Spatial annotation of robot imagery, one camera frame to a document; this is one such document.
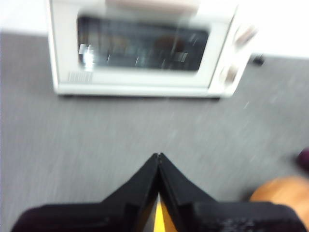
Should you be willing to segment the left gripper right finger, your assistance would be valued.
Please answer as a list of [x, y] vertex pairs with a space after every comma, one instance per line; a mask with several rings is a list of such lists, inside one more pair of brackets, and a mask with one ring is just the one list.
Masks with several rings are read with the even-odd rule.
[[219, 202], [163, 154], [158, 155], [161, 198], [180, 232], [304, 232], [296, 212], [271, 202]]

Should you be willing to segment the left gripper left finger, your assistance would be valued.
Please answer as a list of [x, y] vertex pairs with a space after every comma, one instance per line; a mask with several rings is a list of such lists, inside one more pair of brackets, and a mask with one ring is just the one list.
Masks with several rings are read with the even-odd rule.
[[157, 199], [159, 154], [153, 154], [121, 187], [101, 202], [46, 204], [26, 210], [14, 232], [141, 231]]

